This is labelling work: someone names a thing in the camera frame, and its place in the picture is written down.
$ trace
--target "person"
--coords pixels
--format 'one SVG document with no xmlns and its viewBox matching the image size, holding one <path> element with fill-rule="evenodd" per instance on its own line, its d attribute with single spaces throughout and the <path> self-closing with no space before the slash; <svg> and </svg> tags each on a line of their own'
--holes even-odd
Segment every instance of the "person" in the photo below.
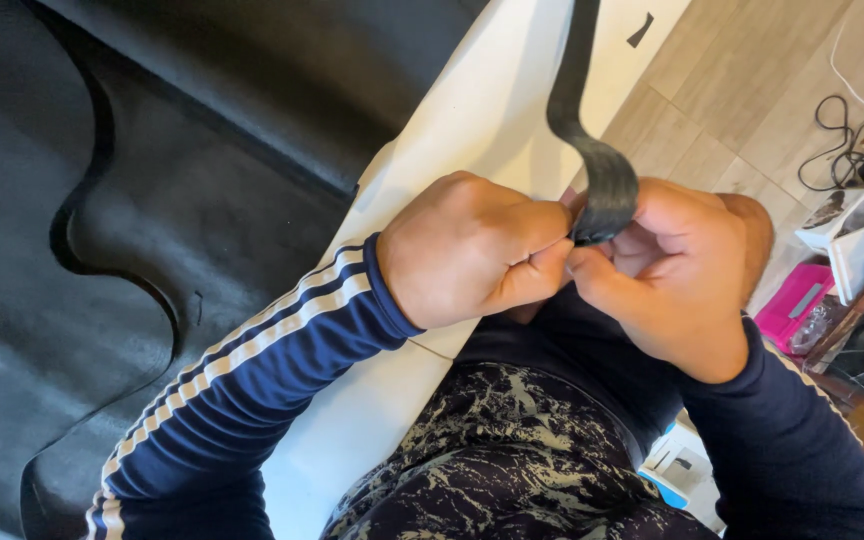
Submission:
<svg viewBox="0 0 864 540">
<path fill-rule="evenodd" d="M 90 534 L 273 538 L 259 467 L 316 392 L 484 317 L 322 538 L 714 538 L 636 473 L 683 405 L 726 538 L 864 538 L 863 448 L 742 313 L 771 248 L 762 207 L 642 178 L 613 240 L 574 248 L 572 220 L 470 173 L 436 180 L 181 370 L 103 466 Z"/>
</svg>

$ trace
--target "left hand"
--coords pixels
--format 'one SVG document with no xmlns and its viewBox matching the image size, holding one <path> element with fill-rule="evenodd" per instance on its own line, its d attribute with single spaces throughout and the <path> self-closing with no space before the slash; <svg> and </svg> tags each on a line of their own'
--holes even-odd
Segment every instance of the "left hand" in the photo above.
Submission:
<svg viewBox="0 0 864 540">
<path fill-rule="evenodd" d="M 379 234 L 379 269 L 402 313 L 445 327 L 545 300 L 572 249 L 560 202 L 459 171 L 422 191 Z"/>
</svg>

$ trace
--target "hand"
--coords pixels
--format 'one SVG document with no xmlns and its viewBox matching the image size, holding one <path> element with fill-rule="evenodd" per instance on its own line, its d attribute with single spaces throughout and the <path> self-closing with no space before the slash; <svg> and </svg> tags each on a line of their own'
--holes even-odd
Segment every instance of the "hand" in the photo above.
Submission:
<svg viewBox="0 0 864 540">
<path fill-rule="evenodd" d="M 573 250 L 568 268 L 582 299 L 647 355 L 724 383 L 749 354 L 739 312 L 745 244 L 743 220 L 714 195 L 642 178 L 631 225 L 603 246 Z"/>
<path fill-rule="evenodd" d="M 433 182 L 382 230 L 379 269 L 412 324 L 444 327 L 555 294 L 571 224 L 560 202 L 460 171 Z"/>
</svg>

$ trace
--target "black rubber strap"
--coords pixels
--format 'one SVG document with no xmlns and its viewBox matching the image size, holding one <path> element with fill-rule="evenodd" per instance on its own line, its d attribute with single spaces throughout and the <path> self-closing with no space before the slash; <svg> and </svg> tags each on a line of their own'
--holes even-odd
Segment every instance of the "black rubber strap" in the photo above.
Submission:
<svg viewBox="0 0 864 540">
<path fill-rule="evenodd" d="M 82 60 L 73 53 L 65 37 L 56 30 L 49 22 L 50 17 L 55 17 L 54 13 L 48 11 L 45 7 L 33 2 L 32 0 L 22 0 L 23 4 L 29 11 L 38 18 L 42 24 L 48 29 L 49 33 L 55 38 L 65 53 L 68 55 L 72 64 L 78 70 L 81 80 L 85 83 L 85 88 L 88 90 L 88 96 L 92 103 L 92 116 L 94 117 L 94 142 L 92 145 L 92 157 L 88 167 L 82 174 L 81 179 L 71 192 L 65 197 L 61 206 L 55 212 L 52 218 L 52 224 L 49 227 L 49 248 L 52 250 L 52 255 L 55 261 L 65 270 L 78 276 L 111 276 L 121 278 L 132 284 L 135 284 L 139 289 L 144 290 L 155 302 L 162 308 L 162 312 L 169 319 L 169 326 L 172 330 L 172 347 L 169 352 L 169 359 L 165 366 L 148 382 L 136 388 L 126 388 L 111 399 L 108 399 L 103 404 L 93 409 L 88 414 L 73 423 L 66 429 L 65 432 L 56 436 L 54 439 L 46 443 L 40 448 L 22 468 L 22 475 L 19 480 L 19 517 L 21 519 L 22 534 L 28 540 L 45 540 L 51 538 L 49 536 L 48 516 L 46 515 L 45 507 L 39 495 L 39 487 L 36 482 L 36 461 L 56 443 L 71 435 L 78 430 L 83 424 L 90 421 L 92 417 L 107 408 L 108 406 L 122 401 L 137 392 L 150 387 L 162 375 L 168 372 L 169 368 L 175 362 L 176 356 L 180 350 L 180 332 L 179 318 L 176 315 L 172 304 L 165 297 L 158 287 L 152 284 L 148 279 L 138 274 L 134 274 L 127 270 L 117 270 L 114 268 L 103 268 L 95 266 L 81 260 L 69 243 L 69 228 L 76 213 L 82 208 L 83 204 L 89 198 L 92 190 L 99 184 L 106 172 L 112 164 L 115 154 L 115 121 L 113 117 L 113 107 L 109 101 L 109 95 L 102 88 L 102 84 L 92 74 L 90 69 L 82 62 Z"/>
<path fill-rule="evenodd" d="M 552 133 L 578 150 L 588 174 L 588 202 L 571 233 L 578 246 L 606 241 L 625 229 L 636 213 L 639 197 L 639 181 L 629 161 L 586 133 L 579 117 L 598 16 L 599 0 L 575 0 L 545 111 Z"/>
</svg>

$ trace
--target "navy blue sleeve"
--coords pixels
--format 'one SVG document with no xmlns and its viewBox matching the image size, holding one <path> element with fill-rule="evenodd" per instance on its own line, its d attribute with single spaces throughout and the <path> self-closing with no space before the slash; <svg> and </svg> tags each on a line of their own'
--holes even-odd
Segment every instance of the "navy blue sleeve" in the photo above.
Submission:
<svg viewBox="0 0 864 540">
<path fill-rule="evenodd" d="M 679 389 L 721 497 L 726 538 L 863 538 L 864 448 L 824 393 L 743 318 L 735 379 Z"/>
<path fill-rule="evenodd" d="M 379 273 L 377 238 L 340 247 L 146 406 L 102 467 L 90 538 L 272 538 L 259 467 L 292 421 L 354 362 L 420 333 Z"/>
</svg>

